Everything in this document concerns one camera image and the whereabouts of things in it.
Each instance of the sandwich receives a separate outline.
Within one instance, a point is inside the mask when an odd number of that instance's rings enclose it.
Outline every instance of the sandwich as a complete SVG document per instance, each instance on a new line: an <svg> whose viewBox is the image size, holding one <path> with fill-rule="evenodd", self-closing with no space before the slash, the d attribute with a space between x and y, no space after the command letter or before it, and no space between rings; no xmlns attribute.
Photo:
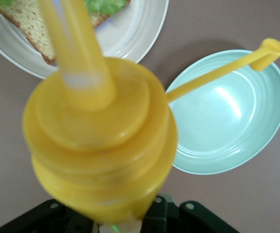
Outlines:
<svg viewBox="0 0 280 233"><path fill-rule="evenodd" d="M131 0L83 0L93 28L127 6ZM26 39L53 65L55 53L37 0L0 0L0 14L22 30Z"/></svg>

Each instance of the bread slice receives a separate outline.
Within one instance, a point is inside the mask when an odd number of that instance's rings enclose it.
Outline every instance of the bread slice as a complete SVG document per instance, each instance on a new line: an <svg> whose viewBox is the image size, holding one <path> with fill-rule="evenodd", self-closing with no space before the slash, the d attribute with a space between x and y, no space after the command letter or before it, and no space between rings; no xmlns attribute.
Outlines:
<svg viewBox="0 0 280 233"><path fill-rule="evenodd" d="M55 63L55 53L37 0L16 0L11 6L0 6L0 14L22 30L27 40L35 50L41 53L47 64ZM100 12L91 13L90 21L93 28L96 28L109 17Z"/></svg>

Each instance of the white plate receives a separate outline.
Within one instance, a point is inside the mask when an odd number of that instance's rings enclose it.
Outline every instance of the white plate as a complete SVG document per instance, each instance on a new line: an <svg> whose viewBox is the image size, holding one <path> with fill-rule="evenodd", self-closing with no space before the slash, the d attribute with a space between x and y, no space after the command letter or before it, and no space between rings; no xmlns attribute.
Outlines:
<svg viewBox="0 0 280 233"><path fill-rule="evenodd" d="M169 0L132 0L96 30L104 56L138 63L150 50L164 23ZM28 73L44 79L57 67L46 64L21 30L0 15L0 53Z"/></svg>

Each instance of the mint green bowl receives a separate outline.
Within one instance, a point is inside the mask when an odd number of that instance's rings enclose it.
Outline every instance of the mint green bowl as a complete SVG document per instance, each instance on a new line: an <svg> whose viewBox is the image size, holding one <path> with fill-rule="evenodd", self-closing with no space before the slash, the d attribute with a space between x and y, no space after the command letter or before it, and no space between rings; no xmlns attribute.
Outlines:
<svg viewBox="0 0 280 233"><path fill-rule="evenodd" d="M167 92L251 53L228 50L184 70ZM249 66L208 83L169 104L178 130L174 167L210 175L242 165L257 155L280 127L280 69Z"/></svg>

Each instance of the gray table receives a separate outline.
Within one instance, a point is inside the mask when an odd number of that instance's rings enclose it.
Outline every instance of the gray table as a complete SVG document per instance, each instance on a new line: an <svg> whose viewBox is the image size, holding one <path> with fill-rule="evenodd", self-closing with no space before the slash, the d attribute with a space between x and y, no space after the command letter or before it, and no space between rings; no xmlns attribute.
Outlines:
<svg viewBox="0 0 280 233"><path fill-rule="evenodd" d="M141 64L167 87L194 61L221 50L255 50L267 37L280 40L280 0L171 0ZM0 226L50 198L35 179L21 134L24 105L39 82L0 55ZM239 168L210 176L173 168L161 191L177 203L201 202L240 232L280 232L280 129Z"/></svg>

